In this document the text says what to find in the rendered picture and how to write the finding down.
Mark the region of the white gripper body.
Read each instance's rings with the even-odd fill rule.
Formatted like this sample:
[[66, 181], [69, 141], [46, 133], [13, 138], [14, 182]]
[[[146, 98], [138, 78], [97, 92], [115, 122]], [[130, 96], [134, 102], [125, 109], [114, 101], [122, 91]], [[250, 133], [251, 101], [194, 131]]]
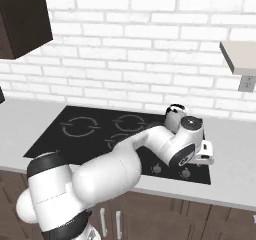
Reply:
[[214, 163], [214, 156], [208, 154], [197, 154], [195, 156], [195, 163], [201, 165], [212, 165]]

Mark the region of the black stove hob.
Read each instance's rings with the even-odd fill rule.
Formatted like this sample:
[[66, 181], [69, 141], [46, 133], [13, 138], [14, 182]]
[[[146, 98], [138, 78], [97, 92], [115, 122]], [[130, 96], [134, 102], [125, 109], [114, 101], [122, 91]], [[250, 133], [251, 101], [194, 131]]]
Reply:
[[[159, 114], [67, 106], [25, 156], [36, 158], [46, 152], [58, 151], [64, 155], [67, 162], [81, 165], [112, 151], [118, 142], [145, 129], [149, 124], [162, 123], [164, 119], [165, 117]], [[211, 183], [207, 165], [187, 163], [182, 167], [168, 167], [145, 147], [139, 148], [137, 153], [144, 175], [207, 185]], [[156, 164], [161, 167], [158, 174], [152, 171]], [[181, 177], [185, 168], [191, 173], [188, 179]]]

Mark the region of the brown cabinet door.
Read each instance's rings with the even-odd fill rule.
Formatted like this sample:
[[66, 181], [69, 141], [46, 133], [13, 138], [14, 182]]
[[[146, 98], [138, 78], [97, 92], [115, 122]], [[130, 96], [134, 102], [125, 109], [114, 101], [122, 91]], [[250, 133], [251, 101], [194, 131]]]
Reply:
[[111, 201], [113, 213], [121, 212], [122, 240], [160, 240], [159, 224], [169, 216], [170, 199], [127, 192]]
[[43, 240], [37, 224], [17, 216], [16, 202], [26, 188], [24, 174], [0, 170], [0, 240]]
[[[106, 227], [108, 230], [107, 236], [103, 237], [101, 221], [100, 221], [100, 208], [105, 208], [105, 221]], [[97, 230], [99, 235], [101, 236], [101, 240], [113, 240], [113, 230], [112, 230], [112, 218], [111, 218], [111, 210], [108, 202], [101, 202], [96, 204], [95, 206], [90, 208], [92, 215], [90, 216], [89, 222], [90, 224]]]
[[191, 222], [186, 240], [256, 240], [256, 212], [182, 199], [170, 210]]

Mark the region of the grey wall outlet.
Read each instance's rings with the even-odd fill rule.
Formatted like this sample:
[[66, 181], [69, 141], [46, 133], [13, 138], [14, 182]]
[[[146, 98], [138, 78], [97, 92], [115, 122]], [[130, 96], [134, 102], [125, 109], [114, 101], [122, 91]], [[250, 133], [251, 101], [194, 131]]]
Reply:
[[256, 85], [256, 76], [242, 76], [238, 90], [240, 92], [253, 92]]

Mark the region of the beige wall shelf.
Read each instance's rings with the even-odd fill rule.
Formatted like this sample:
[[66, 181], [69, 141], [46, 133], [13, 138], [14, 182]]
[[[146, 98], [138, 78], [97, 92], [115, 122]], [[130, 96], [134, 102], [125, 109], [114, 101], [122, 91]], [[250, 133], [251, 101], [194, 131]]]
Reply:
[[233, 75], [256, 76], [256, 42], [222, 41], [219, 47]]

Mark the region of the dark brown wall cupboard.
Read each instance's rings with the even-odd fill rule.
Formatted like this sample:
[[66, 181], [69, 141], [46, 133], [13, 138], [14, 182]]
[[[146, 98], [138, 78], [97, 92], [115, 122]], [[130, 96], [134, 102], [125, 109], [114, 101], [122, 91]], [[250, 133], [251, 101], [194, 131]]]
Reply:
[[46, 0], [0, 0], [0, 59], [15, 60], [52, 40]]

